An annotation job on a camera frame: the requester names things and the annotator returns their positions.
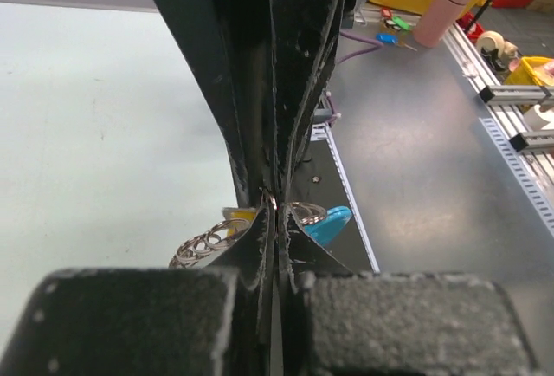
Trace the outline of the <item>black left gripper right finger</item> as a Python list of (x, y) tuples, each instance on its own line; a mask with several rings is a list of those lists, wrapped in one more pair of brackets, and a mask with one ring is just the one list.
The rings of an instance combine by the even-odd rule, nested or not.
[(287, 375), (533, 375), (500, 285), (461, 273), (352, 273), (288, 205), (277, 223)]

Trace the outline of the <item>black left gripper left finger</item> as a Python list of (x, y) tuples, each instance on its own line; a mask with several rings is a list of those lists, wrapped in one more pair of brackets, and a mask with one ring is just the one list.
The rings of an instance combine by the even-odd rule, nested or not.
[(61, 269), (30, 296), (4, 375), (267, 375), (275, 211), (196, 269)]

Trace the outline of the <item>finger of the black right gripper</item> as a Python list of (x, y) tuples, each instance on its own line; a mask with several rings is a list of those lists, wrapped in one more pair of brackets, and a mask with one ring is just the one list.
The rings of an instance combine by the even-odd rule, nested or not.
[(293, 169), (322, 89), (338, 33), (355, 0), (270, 0), (273, 25), (272, 193), (287, 201)]
[(264, 183), (262, 120), (271, 93), (269, 0), (153, 0), (190, 66), (228, 150), (238, 204)]

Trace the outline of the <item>yellow key tag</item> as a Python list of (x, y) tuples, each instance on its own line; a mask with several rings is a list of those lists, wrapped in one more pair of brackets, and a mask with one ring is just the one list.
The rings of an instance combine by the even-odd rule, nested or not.
[(256, 214), (257, 210), (255, 208), (223, 207), (223, 218), (229, 221), (227, 237), (231, 237), (235, 233), (247, 229), (254, 221)]

